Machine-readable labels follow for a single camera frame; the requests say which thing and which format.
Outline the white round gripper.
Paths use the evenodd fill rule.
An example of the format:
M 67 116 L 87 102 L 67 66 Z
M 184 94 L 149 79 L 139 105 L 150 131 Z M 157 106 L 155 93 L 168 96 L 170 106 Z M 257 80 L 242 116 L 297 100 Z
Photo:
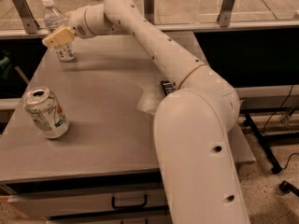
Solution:
M 53 48 L 72 42 L 75 39 L 75 34 L 80 38 L 93 37 L 93 33 L 88 28 L 86 22 L 86 11 L 87 7 L 80 7 L 76 10 L 67 11 L 65 16 L 69 27 L 58 27 L 52 34 L 47 35 L 42 40 L 42 43 L 47 48 Z

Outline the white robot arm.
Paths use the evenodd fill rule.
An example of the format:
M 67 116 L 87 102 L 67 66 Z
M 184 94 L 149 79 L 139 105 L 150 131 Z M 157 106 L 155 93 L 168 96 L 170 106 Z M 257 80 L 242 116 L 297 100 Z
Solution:
M 172 223 L 250 224 L 229 143 L 239 98 L 209 65 L 147 21 L 133 0 L 104 0 L 74 10 L 68 24 L 43 43 L 56 47 L 117 30 L 132 35 L 175 87 L 153 121 Z

